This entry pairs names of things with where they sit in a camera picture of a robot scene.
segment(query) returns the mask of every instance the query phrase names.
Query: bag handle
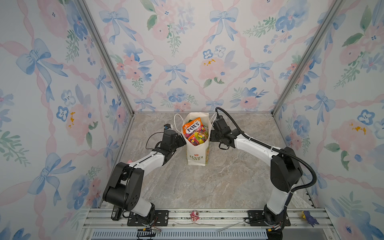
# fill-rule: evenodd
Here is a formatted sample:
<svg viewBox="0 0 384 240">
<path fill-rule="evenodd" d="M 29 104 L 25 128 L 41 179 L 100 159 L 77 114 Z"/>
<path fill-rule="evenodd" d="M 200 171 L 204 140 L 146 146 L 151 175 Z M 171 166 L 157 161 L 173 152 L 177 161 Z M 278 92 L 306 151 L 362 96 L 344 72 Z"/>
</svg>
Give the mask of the bag handle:
<svg viewBox="0 0 384 240">
<path fill-rule="evenodd" d="M 209 122 L 212 121 L 212 119 L 215 119 L 215 117 L 217 116 L 217 112 L 215 112 L 215 114 L 211 117 L 211 119 L 209 119 Z"/>
<path fill-rule="evenodd" d="M 178 116 L 181 118 L 181 120 L 182 120 L 183 122 L 184 122 L 184 119 L 183 119 L 183 117 L 182 117 L 180 114 L 178 114 L 178 113 L 175 114 L 175 116 L 173 116 L 173 123 L 175 124 L 176 131 L 178 131 L 179 133 L 181 133 L 181 132 L 177 129 L 177 127 L 176 127 L 176 115 L 178 115 Z M 215 114 L 211 117 L 211 119 L 209 119 L 209 122 L 212 122 L 212 123 L 211 123 L 211 128 L 212 128 L 213 125 L 214 125 L 212 119 L 214 119 L 216 116 L 217 116 L 217 113 L 215 113 Z"/>
<path fill-rule="evenodd" d="M 178 115 L 180 118 L 181 118 L 181 120 L 184 122 L 184 119 L 183 119 L 183 117 L 180 115 L 180 114 L 175 114 L 175 116 L 173 117 L 173 123 L 175 124 L 175 128 L 176 128 L 176 131 L 178 131 L 180 134 L 181 134 L 181 132 L 177 129 L 177 127 L 176 127 L 176 115 Z"/>
</svg>

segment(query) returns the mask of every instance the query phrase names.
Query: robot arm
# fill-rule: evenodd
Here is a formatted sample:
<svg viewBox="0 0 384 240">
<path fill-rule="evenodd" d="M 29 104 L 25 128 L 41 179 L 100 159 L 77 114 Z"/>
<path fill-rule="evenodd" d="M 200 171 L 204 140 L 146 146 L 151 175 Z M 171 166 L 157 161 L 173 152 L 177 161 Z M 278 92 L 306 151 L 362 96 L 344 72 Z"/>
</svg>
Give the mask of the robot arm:
<svg viewBox="0 0 384 240">
<path fill-rule="evenodd" d="M 103 200 L 152 223 L 155 206 L 140 197 L 143 177 L 166 164 L 176 149 L 185 144 L 185 139 L 172 130 L 171 125 L 164 125 L 162 141 L 147 156 L 129 164 L 119 162 L 116 165 L 104 190 Z"/>
<path fill-rule="evenodd" d="M 281 153 L 284 152 L 295 156 L 294 151 L 289 147 L 281 149 L 269 146 L 252 139 L 246 133 L 240 132 L 238 128 L 232 131 L 220 115 L 217 115 L 213 127 L 210 139 L 212 142 L 220 142 L 220 149 L 227 150 L 229 147 L 241 149 L 261 159 L 271 167 L 270 179 L 273 189 L 271 197 L 264 207 L 263 220 L 270 226 L 280 226 L 285 218 L 284 210 L 292 197 L 292 189 L 296 187 L 303 175 L 299 162 L 287 156 L 287 154 Z"/>
</svg>

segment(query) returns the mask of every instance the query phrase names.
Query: orange candy package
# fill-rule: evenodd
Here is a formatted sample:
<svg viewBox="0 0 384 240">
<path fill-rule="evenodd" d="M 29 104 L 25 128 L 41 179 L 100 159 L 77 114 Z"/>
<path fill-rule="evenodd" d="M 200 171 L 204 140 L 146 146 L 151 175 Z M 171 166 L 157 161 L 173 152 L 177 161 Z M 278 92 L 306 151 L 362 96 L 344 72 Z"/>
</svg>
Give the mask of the orange candy package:
<svg viewBox="0 0 384 240">
<path fill-rule="evenodd" d="M 183 126 L 183 133 L 186 139 L 195 146 L 205 143 L 208 139 L 208 128 L 203 125 L 201 118 L 186 123 Z"/>
</svg>

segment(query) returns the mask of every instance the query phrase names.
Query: paper bag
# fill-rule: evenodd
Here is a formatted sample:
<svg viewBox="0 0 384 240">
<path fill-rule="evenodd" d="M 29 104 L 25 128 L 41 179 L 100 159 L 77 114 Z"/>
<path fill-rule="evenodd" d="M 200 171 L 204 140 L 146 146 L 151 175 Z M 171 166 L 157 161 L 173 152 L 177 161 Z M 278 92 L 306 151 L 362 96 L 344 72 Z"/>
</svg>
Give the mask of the paper bag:
<svg viewBox="0 0 384 240">
<path fill-rule="evenodd" d="M 208 113 L 189 113 L 187 117 L 183 120 L 183 125 L 188 123 L 189 120 L 195 120 L 196 118 L 201 118 L 201 122 L 205 127 L 208 128 L 208 133 L 211 134 L 212 124 L 209 121 Z M 208 163 L 208 154 L 209 154 L 209 137 L 204 142 L 197 146 L 194 146 L 188 139 L 184 136 L 182 127 L 181 135 L 183 135 L 185 141 L 187 142 L 187 160 L 189 165 L 199 165 L 205 166 Z"/>
</svg>

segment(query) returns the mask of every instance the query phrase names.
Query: metal mounting plate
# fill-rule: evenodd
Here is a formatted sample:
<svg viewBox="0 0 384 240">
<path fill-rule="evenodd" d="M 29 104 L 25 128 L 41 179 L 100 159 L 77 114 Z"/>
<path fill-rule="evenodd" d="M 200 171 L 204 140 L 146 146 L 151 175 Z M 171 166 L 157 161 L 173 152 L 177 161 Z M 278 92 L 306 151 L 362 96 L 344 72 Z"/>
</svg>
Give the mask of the metal mounting plate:
<svg viewBox="0 0 384 240">
<path fill-rule="evenodd" d="M 155 220 L 154 223 L 157 227 L 166 227 L 168 225 L 168 210 L 155 210 Z M 142 217 L 138 217 L 137 214 L 133 212 L 129 213 L 127 226 L 129 227 L 144 227 L 148 226 L 148 222 L 145 221 Z"/>
<path fill-rule="evenodd" d="M 263 211 L 264 210 L 248 210 L 248 217 L 250 218 L 250 220 L 252 219 L 262 219 L 262 215 L 263 215 Z M 262 227 L 262 226 L 268 226 L 264 221 L 260 221 L 260 222 L 254 222 L 254 223 L 251 223 L 250 224 L 251 227 Z M 285 220 L 285 226 L 286 227 L 289 227 L 291 226 L 291 222 L 289 221 L 289 217 L 287 215 L 287 218 Z"/>
</svg>

